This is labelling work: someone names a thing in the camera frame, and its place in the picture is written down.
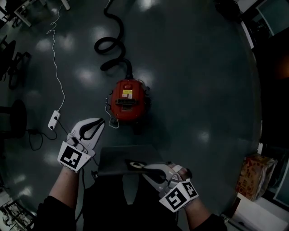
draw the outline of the yellow label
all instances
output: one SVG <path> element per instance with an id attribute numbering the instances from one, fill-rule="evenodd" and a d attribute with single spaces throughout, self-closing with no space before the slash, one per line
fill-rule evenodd
<path id="1" fill-rule="evenodd" d="M 132 90 L 122 90 L 122 94 L 132 94 Z"/>

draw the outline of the vacuum hose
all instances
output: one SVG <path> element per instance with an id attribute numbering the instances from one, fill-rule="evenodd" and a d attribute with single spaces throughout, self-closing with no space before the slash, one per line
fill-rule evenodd
<path id="1" fill-rule="evenodd" d="M 118 65 L 120 62 L 123 62 L 126 64 L 127 67 L 127 71 L 126 71 L 126 79 L 133 79 L 133 74 L 132 74 L 132 66 L 131 66 L 131 62 L 128 59 L 125 59 L 124 56 L 126 54 L 126 47 L 125 45 L 121 42 L 121 38 L 123 36 L 124 33 L 124 27 L 123 27 L 123 23 L 122 20 L 107 12 L 109 6 L 111 5 L 111 3 L 113 2 L 113 0 L 109 0 L 107 6 L 104 8 L 104 15 L 107 16 L 108 18 L 114 19 L 117 21 L 119 27 L 120 27 L 120 31 L 119 34 L 117 36 L 117 38 L 113 38 L 113 37 L 104 37 L 99 39 L 95 45 L 94 45 L 94 49 L 97 53 L 99 54 L 104 54 L 107 53 L 109 51 L 111 51 L 115 46 L 119 46 L 121 49 L 121 54 L 116 58 L 116 59 L 112 59 L 109 60 L 107 62 L 105 62 L 104 64 L 101 65 L 100 69 L 103 71 L 106 71 L 110 68 L 112 68 L 115 65 Z M 100 49 L 99 46 L 104 43 L 104 42 L 113 42 L 109 47 L 105 48 L 105 49 Z"/>

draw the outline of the white power strip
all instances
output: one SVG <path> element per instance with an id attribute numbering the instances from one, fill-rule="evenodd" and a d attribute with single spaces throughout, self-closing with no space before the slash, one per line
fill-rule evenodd
<path id="1" fill-rule="evenodd" d="M 50 130 L 54 130 L 58 120 L 59 120 L 59 117 L 60 117 L 60 113 L 58 111 L 54 111 L 52 116 L 51 116 L 51 119 L 48 123 L 48 127 Z"/>

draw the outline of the white table leg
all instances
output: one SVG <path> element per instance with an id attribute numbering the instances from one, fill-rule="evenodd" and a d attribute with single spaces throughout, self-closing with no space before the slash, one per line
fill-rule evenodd
<path id="1" fill-rule="evenodd" d="M 46 5 L 46 0 L 40 0 L 42 5 Z"/>
<path id="2" fill-rule="evenodd" d="M 17 10 L 14 11 L 14 13 L 29 27 L 31 27 L 31 23 L 24 18 Z"/>
<path id="3" fill-rule="evenodd" d="M 68 2 L 67 2 L 66 0 L 61 0 L 61 1 L 62 1 L 63 5 L 65 6 L 65 8 L 66 8 L 67 10 L 69 10 L 69 9 L 70 9 L 70 6 L 69 6 Z"/>

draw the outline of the white wire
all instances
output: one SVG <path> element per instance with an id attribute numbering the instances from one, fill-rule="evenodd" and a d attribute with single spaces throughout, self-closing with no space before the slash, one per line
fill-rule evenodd
<path id="1" fill-rule="evenodd" d="M 57 65 L 56 65 L 56 63 L 55 63 L 55 50 L 54 50 L 54 44 L 55 44 L 55 39 L 54 39 L 55 30 L 54 30 L 54 28 L 57 26 L 56 22 L 57 22 L 57 20 L 60 18 L 59 11 L 61 10 L 61 7 L 62 7 L 62 6 L 63 6 L 63 4 L 59 7 L 59 10 L 57 11 L 57 12 L 58 12 L 58 18 L 57 18 L 54 22 L 52 22 L 52 23 L 50 24 L 51 26 L 54 24 L 54 27 L 53 27 L 51 30 L 49 30 L 49 31 L 46 32 L 46 34 L 49 34 L 51 31 L 53 31 L 53 36 L 52 36 L 52 39 L 53 39 L 53 44 L 52 44 L 53 63 L 54 63 L 54 65 L 55 65 L 55 67 L 56 67 L 56 78 L 57 78 L 57 80 L 58 80 L 58 82 L 59 82 L 59 84 L 60 84 L 61 91 L 62 91 L 62 94 L 63 94 L 62 104 L 61 104 L 60 108 L 59 108 L 57 111 L 59 111 L 59 110 L 62 108 L 62 105 L 63 105 L 64 100 L 65 100 L 65 94 L 64 94 L 64 91 L 63 91 L 63 88 L 62 88 L 62 84 L 61 84 L 61 82 L 60 82 L 60 80 L 59 80 L 59 78 L 58 78 L 58 68 L 57 68 Z"/>
<path id="2" fill-rule="evenodd" d="M 110 119 L 109 119 L 109 122 L 108 122 L 108 126 L 114 128 L 114 129 L 118 129 L 119 128 L 119 122 L 117 120 L 117 127 L 114 127 L 112 125 L 110 125 L 110 121 L 112 120 L 112 116 L 109 114 L 109 112 L 107 111 L 107 105 L 104 107 L 104 110 L 106 111 L 106 113 L 109 115 Z"/>

